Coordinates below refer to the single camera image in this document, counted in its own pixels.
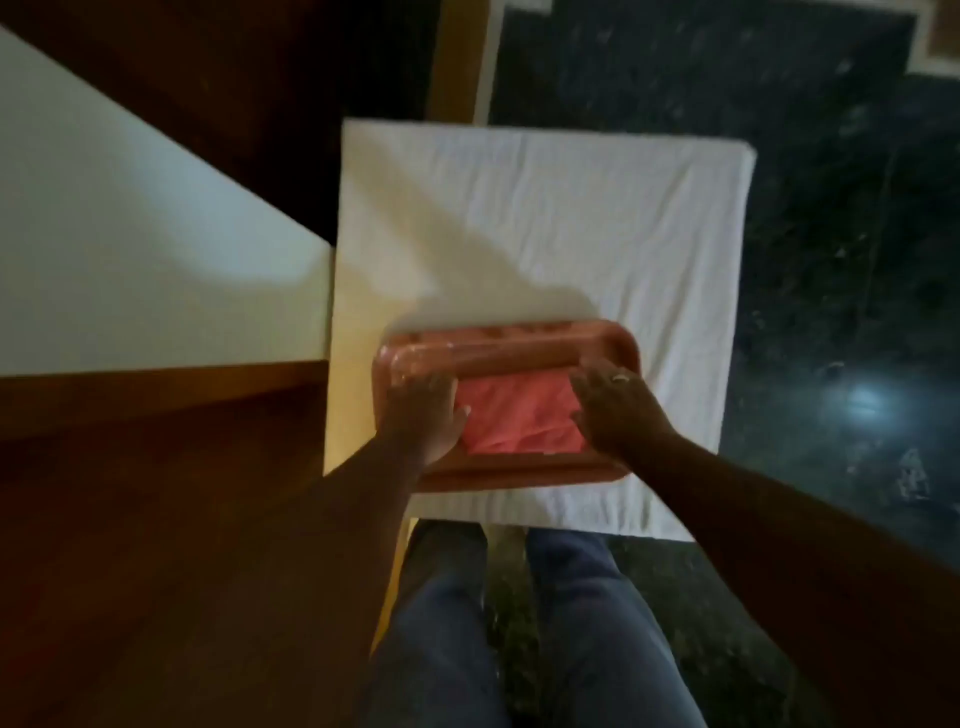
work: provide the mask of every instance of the person's right arm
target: person's right arm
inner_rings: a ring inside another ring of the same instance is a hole
[[[592,362],[572,381],[585,437],[660,496],[844,722],[958,719],[960,578],[689,442],[640,377]]]

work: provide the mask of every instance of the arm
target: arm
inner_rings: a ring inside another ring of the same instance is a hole
[[[660,496],[838,715],[880,725],[955,719],[960,579],[690,443],[640,377],[592,362],[573,385],[588,440]]]
[[[455,381],[397,390],[377,435],[252,533],[126,653],[81,722],[329,725],[349,715],[403,512],[458,440]]]

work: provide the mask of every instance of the blue jeans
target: blue jeans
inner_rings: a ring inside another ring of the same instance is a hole
[[[530,529],[541,721],[556,728],[705,726],[666,638],[603,537]],[[357,710],[362,728],[508,726],[483,617],[487,539],[420,521],[390,628]]]

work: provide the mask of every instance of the red fabric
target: red fabric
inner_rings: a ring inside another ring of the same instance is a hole
[[[461,379],[457,405],[470,407],[463,441],[470,453],[580,452],[584,437],[570,420],[580,409],[571,369]]]

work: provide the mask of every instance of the hand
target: hand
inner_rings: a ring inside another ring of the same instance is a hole
[[[424,465],[440,460],[457,444],[467,423],[469,408],[454,411],[457,380],[434,374],[393,387],[378,435],[413,448]]]
[[[571,417],[595,450],[622,460],[633,438],[677,434],[642,377],[606,359],[581,366],[570,375],[581,406]]]

